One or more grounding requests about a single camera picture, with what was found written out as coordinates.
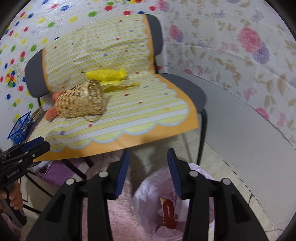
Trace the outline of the person left hand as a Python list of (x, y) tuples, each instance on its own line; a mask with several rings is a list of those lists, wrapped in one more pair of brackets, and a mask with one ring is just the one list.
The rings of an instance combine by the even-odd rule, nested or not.
[[(6, 192), (4, 192), (3, 190), (1, 190), (0, 195), (1, 195), (1, 200), (6, 200), (8, 198)], [(13, 209), (20, 210), (23, 208), (22, 192), (20, 190), (20, 184), (17, 180), (14, 182), (13, 188), (10, 191), (9, 200), (10, 200), (9, 205)], [(1, 203), (1, 213), (2, 212), (7, 213), (7, 210)]]

